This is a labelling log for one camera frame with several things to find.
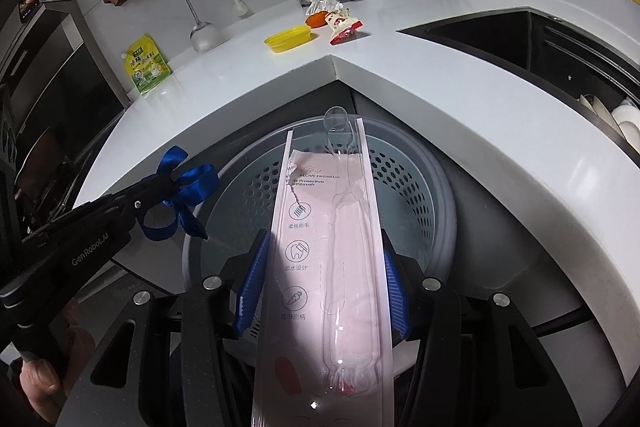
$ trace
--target yellow seasoning packet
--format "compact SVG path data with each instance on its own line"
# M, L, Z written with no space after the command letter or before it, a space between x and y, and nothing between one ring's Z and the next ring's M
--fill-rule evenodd
M130 45L124 59L124 68L141 94L145 94L171 74L156 43L148 35L142 35Z

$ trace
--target yellow plastic container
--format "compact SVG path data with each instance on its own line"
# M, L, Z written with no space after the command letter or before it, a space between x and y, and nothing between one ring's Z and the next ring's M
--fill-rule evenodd
M274 53L282 53L291 50L300 44L311 40L311 28L309 26L296 26L283 32L276 33L264 41Z

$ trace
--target white countertop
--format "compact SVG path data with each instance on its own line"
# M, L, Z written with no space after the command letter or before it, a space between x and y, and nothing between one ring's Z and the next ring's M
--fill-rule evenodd
M348 6L364 23L353 41L331 46L328 28L320 28L312 42L272 54L262 41L303 21L300 7L289 4L259 14L271 19L258 27L244 30L250 24L241 23L231 40L177 68L124 114L76 204L155 172L174 144L195 155L339 78L447 153L523 223L596 315L628 382L640 363L640 260L632 225L640 216L640 169L591 123L525 80L396 31L529 6L580 26L634 60L640 38L561 0L366 0Z

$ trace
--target red rabbit ear print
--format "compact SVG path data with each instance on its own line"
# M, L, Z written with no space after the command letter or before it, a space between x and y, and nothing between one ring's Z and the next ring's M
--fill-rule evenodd
M289 395L302 393L296 368L287 357L278 357L273 363L273 368L285 393Z

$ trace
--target blue gripper pad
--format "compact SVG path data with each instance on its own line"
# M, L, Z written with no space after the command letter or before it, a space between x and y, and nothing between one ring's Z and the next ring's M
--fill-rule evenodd
M408 315L408 298L402 289L402 285L398 278L398 272L396 271L396 267L394 266L393 261L391 261L391 257L388 251L386 251L386 248L384 252L386 288L389 294L391 328L393 330L397 330L400 333L400 337L404 339L411 329L411 323L409 322Z
M240 337L242 332L251 326L254 320L255 309L264 285L264 276L267 268L267 255L269 253L270 232L264 232L262 239L255 251L251 266L244 276L244 282L238 292L236 301L236 319L234 320L234 333Z

